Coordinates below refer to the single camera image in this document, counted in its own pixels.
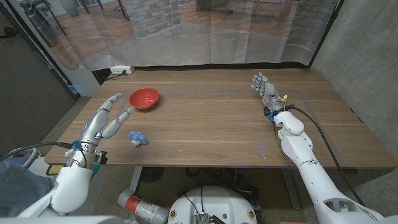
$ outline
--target red bowl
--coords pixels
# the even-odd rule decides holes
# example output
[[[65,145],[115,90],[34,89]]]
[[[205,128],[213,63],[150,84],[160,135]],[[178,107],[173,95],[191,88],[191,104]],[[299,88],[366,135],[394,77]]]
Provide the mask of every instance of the red bowl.
[[[154,88],[142,88],[131,93],[129,104],[137,109],[149,109],[155,106],[159,92]]]

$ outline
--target power strip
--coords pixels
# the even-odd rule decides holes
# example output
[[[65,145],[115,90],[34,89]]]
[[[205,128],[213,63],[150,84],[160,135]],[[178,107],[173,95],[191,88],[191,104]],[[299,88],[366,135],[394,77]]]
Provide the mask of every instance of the power strip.
[[[133,66],[118,65],[111,67],[110,69],[112,74],[119,75],[122,74],[123,71],[126,71],[126,74],[132,74],[135,68]]]

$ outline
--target red label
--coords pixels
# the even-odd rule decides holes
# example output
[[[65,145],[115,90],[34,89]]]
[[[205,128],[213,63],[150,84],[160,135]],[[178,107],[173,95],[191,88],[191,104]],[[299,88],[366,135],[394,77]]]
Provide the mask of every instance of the red label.
[[[133,193],[129,199],[127,199],[126,202],[126,209],[132,211],[132,212],[136,212],[137,206],[139,204],[139,202],[143,199],[144,197],[141,197],[139,194]]]

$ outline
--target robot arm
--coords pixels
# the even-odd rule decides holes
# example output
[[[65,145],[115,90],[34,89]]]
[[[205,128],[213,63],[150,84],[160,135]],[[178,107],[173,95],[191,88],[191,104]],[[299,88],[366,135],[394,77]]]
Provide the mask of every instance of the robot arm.
[[[366,208],[341,193],[314,155],[311,139],[303,123],[282,106],[273,84],[261,72],[252,87],[259,92],[270,111],[269,119],[280,127],[282,150],[297,166],[321,224],[370,224],[383,220],[379,213]]]
[[[68,162],[72,165],[63,167],[58,175],[58,187],[51,198],[51,206],[56,212],[72,212],[86,201],[93,169],[98,164],[106,163],[106,152],[96,152],[96,146],[102,138],[108,139],[116,134],[123,121],[127,120],[135,109],[130,107],[101,133],[101,129],[108,122],[108,113],[113,103],[120,97],[122,94],[117,93],[98,108],[81,131],[79,140],[73,143],[75,147],[66,153],[70,159]]]

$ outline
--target jeans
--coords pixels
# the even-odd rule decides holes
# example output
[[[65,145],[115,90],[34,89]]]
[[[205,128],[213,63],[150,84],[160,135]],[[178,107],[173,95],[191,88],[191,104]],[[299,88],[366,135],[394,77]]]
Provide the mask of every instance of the jeans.
[[[19,164],[0,162],[0,217],[12,207],[27,208],[54,188],[54,180],[35,175]]]

